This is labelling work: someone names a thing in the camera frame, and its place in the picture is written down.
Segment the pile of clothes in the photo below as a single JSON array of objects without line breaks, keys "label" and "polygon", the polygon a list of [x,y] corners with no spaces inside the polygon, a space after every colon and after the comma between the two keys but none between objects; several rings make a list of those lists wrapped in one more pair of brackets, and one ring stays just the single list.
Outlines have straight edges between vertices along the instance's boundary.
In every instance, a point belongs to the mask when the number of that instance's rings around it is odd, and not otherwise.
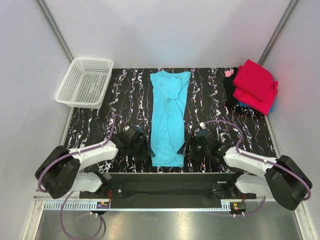
[{"label": "pile of clothes", "polygon": [[243,66],[225,72],[224,88],[229,106],[249,106],[264,115],[272,109],[278,82],[257,63],[247,60]]}]

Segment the blue cloth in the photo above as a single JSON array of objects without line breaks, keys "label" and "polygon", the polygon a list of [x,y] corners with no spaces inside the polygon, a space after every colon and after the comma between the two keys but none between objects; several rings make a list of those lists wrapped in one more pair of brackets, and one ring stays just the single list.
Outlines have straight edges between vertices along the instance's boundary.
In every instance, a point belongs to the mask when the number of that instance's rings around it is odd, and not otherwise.
[{"label": "blue cloth", "polygon": [[184,156],[177,151],[185,142],[184,115],[191,73],[150,74],[153,85],[153,112],[151,121],[152,165],[155,167],[182,167]]},{"label": "blue cloth", "polygon": [[241,107],[249,107],[249,108],[251,108],[251,106],[249,106],[249,105],[247,105],[247,104],[244,104],[243,102],[239,102],[239,105],[241,106]]}]

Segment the metal floor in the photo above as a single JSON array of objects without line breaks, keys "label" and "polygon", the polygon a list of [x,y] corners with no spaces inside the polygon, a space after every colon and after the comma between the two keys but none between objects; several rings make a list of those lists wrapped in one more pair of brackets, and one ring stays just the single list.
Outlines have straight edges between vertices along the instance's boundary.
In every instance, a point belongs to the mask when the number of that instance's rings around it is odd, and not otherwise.
[{"label": "metal floor", "polygon": [[[248,212],[259,205],[248,202]],[[91,237],[100,223],[86,216],[72,224],[84,211],[64,211],[63,224],[76,238]],[[267,202],[248,217],[215,216],[206,212],[138,212],[110,211],[103,215],[105,228],[97,240],[302,240],[293,211],[276,202]],[[36,240],[68,240],[61,231],[60,212],[43,211]]]}]

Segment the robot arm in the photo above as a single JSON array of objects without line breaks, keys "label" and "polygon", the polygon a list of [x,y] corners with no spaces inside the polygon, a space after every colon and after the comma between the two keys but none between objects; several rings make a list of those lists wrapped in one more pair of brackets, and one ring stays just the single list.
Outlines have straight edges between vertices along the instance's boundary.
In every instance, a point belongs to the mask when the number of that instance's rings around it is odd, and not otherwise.
[{"label": "robot arm", "polygon": [[312,183],[296,163],[288,156],[280,158],[264,157],[243,150],[230,144],[220,143],[213,132],[204,124],[195,135],[189,134],[185,144],[178,151],[193,160],[213,159],[217,164],[244,170],[233,184],[244,194],[253,193],[275,199],[281,206],[295,210],[304,200],[306,187],[291,174],[275,165],[280,165],[303,180],[311,189]]},{"label": "robot arm", "polygon": [[[295,210],[307,194],[306,187],[290,174],[272,165],[281,165],[301,178],[309,188],[312,183],[295,162],[288,156],[262,157],[240,150],[229,144],[220,143],[217,137],[207,128],[199,130],[195,135],[189,134],[179,154],[194,160],[204,157],[213,158],[218,164],[241,169],[251,174],[241,174],[233,184],[241,193],[253,193],[274,198],[280,205],[289,210]],[[45,169],[57,159],[67,156],[54,164],[43,175],[41,184],[53,199],[58,199],[69,191],[88,191],[99,195],[106,192],[108,179],[98,172],[79,172],[82,169],[116,156],[132,154],[135,161],[154,157],[147,143],[143,130],[138,126],[127,127],[124,132],[111,139],[107,144],[100,142],[95,145],[67,149],[56,147],[35,173],[39,180]]]},{"label": "robot arm", "polygon": [[69,191],[96,193],[107,179],[98,172],[79,172],[86,167],[127,154],[132,154],[135,161],[143,161],[155,156],[147,143],[144,131],[138,126],[131,126],[107,144],[103,141],[74,149],[57,146],[35,172],[35,177],[39,180],[43,171],[51,163],[70,153],[74,154],[54,164],[41,181],[42,186],[53,199],[61,198]]}]

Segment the black cloth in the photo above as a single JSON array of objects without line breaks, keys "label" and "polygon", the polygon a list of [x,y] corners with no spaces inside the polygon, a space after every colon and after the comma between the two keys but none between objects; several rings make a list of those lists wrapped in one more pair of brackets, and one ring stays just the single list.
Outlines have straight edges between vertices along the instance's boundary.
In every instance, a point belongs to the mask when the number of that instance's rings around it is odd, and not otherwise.
[{"label": "black cloth", "polygon": [[238,74],[238,68],[233,68],[233,74],[231,76],[225,76],[223,81],[223,86],[226,91],[227,100],[225,101],[226,105],[229,107],[234,107],[239,104],[239,101],[234,97],[236,91],[236,86],[234,85],[234,80]]}]

